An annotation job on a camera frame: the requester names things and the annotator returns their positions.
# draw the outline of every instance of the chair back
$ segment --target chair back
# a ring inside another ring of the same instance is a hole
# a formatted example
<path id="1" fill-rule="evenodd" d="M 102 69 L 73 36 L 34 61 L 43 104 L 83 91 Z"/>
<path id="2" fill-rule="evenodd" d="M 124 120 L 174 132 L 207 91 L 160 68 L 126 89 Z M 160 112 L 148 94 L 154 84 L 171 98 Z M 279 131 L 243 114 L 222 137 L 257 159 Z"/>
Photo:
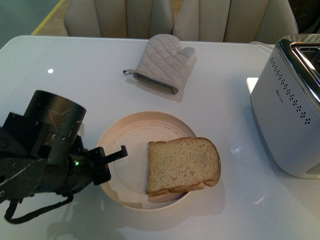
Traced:
<path id="1" fill-rule="evenodd" d="M 64 16 L 69 36 L 149 39 L 172 34 L 171 0 L 71 0 Z"/>
<path id="2" fill-rule="evenodd" d="M 297 33 L 288 0 L 183 0 L 173 30 L 184 41 L 266 44 Z"/>

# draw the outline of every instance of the glossy table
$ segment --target glossy table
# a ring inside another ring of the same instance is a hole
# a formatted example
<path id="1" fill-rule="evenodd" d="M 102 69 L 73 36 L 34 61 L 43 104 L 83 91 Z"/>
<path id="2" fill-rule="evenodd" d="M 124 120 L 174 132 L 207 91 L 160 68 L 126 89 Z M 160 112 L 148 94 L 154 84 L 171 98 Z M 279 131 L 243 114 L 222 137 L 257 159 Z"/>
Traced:
<path id="1" fill-rule="evenodd" d="M 86 108 L 84 146 L 124 116 L 173 115 L 217 147 L 215 187 L 191 192 L 166 209 L 145 212 L 113 202 L 89 185 L 72 203 L 21 225 L 0 218 L 2 240 L 318 240 L 320 181 L 282 172 L 267 157 L 251 112 L 246 79 L 259 77 L 271 49 L 260 44 L 181 42 L 197 62 L 172 95 L 122 74 L 137 67 L 146 40 L 22 36 L 0 51 L 0 125 L 23 115 L 35 90 Z M 62 201 L 54 193 L 23 200 L 15 216 Z M 9 202 L 0 205 L 4 215 Z"/>

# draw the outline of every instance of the quilted oven mitt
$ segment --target quilted oven mitt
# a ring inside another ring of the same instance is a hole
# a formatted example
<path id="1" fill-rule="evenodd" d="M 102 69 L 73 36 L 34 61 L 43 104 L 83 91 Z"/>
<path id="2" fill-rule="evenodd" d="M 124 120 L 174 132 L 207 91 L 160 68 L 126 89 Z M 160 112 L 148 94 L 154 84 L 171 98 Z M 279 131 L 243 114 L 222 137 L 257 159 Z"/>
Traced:
<path id="1" fill-rule="evenodd" d="M 176 94 L 196 59 L 193 47 L 181 49 L 176 36 L 158 34 L 148 41 L 138 67 L 123 70 L 123 74 Z"/>

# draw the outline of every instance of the silver toaster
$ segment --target silver toaster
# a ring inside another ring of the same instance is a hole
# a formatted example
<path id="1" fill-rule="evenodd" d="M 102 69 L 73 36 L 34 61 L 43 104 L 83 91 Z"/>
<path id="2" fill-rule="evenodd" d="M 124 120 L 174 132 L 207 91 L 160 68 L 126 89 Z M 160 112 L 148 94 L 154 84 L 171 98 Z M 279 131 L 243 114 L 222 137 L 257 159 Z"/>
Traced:
<path id="1" fill-rule="evenodd" d="M 278 166 L 296 177 L 320 179 L 320 34 L 279 40 L 250 100 Z"/>

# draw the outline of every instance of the toast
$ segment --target toast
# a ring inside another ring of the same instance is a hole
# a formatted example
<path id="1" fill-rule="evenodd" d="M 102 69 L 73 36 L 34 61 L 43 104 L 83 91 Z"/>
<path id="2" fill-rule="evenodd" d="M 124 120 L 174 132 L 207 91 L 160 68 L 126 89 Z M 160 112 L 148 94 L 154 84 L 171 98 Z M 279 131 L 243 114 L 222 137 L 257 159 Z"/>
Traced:
<path id="1" fill-rule="evenodd" d="M 204 137 L 149 142 L 146 189 L 149 197 L 213 187 L 220 175 L 219 153 Z"/>

